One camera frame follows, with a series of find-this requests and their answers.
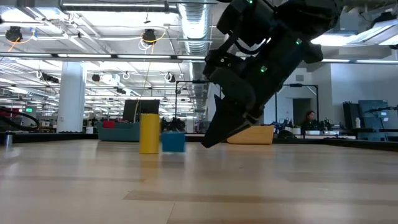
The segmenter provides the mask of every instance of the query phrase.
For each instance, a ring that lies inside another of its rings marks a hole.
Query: person
[[[313,130],[314,121],[315,121],[315,112],[312,110],[308,111],[305,114],[305,120],[301,124],[301,132],[304,133],[305,131]]]

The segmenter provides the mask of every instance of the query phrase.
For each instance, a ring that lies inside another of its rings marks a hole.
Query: ventilation duct
[[[181,13],[182,31],[184,38],[201,40],[209,38],[210,34],[210,5],[209,4],[179,4]],[[189,55],[207,55],[210,45],[208,42],[186,41],[185,50]],[[203,80],[204,63],[190,63],[190,79]],[[197,109],[204,107],[204,84],[194,84],[193,92],[196,98]]]

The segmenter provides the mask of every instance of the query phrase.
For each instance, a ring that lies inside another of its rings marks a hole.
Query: white column
[[[86,67],[83,62],[63,62],[57,132],[83,130]]]

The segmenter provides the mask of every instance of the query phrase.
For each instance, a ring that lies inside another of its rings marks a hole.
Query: ceiling
[[[187,1],[169,1],[170,12],[168,13],[153,12],[164,7],[164,2],[151,0],[146,3],[137,2],[137,0],[128,2],[63,1],[60,8],[45,5],[48,1],[36,0],[35,7],[12,4],[0,6],[1,17],[5,21],[0,26],[0,52],[11,49],[11,52],[50,54],[186,55],[189,53],[187,43],[193,41],[188,41],[189,37],[187,37],[187,30],[183,29],[181,15],[173,13],[175,8],[180,9],[178,4],[184,2]],[[208,14],[202,14],[202,16],[207,16],[208,33],[205,37],[194,41],[208,43],[211,49],[218,48],[224,42],[224,35],[216,29],[216,24],[227,4],[218,4],[210,0],[191,0],[190,3],[193,4],[192,2],[196,4],[204,2],[209,8]],[[374,19],[384,8],[395,8],[395,5],[391,5],[389,1],[369,1],[368,3],[370,10],[361,16],[356,15],[357,18],[368,16],[368,19]],[[350,6],[352,11],[354,8],[358,9],[358,6],[366,6],[366,1],[351,1],[347,6]],[[142,8],[147,8],[147,10],[138,12]],[[192,26],[192,31],[197,31],[200,23],[195,25]],[[27,42],[13,46],[12,42],[1,35],[10,26],[21,26],[23,35],[21,42]],[[398,34],[398,28],[391,27],[388,29],[390,32],[388,36],[381,38],[381,35],[378,35],[377,43],[350,47],[349,50],[339,45],[325,46],[323,53],[329,58],[384,58],[387,56],[385,54],[391,51],[388,46],[378,44]],[[154,29],[156,38],[159,39],[153,47],[142,44],[141,35],[146,29]],[[59,84],[44,82],[38,77],[42,72],[62,81],[62,61],[56,58],[34,60],[0,57],[0,59],[0,86],[2,86],[0,105],[39,105],[41,108],[39,113],[46,115],[57,113]],[[83,63],[88,71],[86,115],[107,114],[110,110],[110,114],[119,116],[123,113],[124,99],[141,96],[162,100],[160,113],[164,116],[172,116],[175,111],[175,83],[166,80],[169,78],[168,74],[174,75],[178,81],[197,79],[192,71],[195,69],[192,68],[192,63],[183,60],[179,63],[85,60]],[[104,80],[94,82],[92,80],[94,74],[102,77],[112,75],[113,78],[116,76],[119,78],[114,79],[117,80],[116,83]],[[113,88],[115,85],[125,89],[127,94],[116,93],[116,89]],[[179,116],[202,116],[206,104],[204,99],[207,97],[206,85],[180,83],[179,87],[181,88],[177,105]]]

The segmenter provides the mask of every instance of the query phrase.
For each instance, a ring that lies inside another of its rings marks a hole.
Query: yellow cylinder
[[[159,153],[159,114],[142,114],[139,122],[139,153]]]

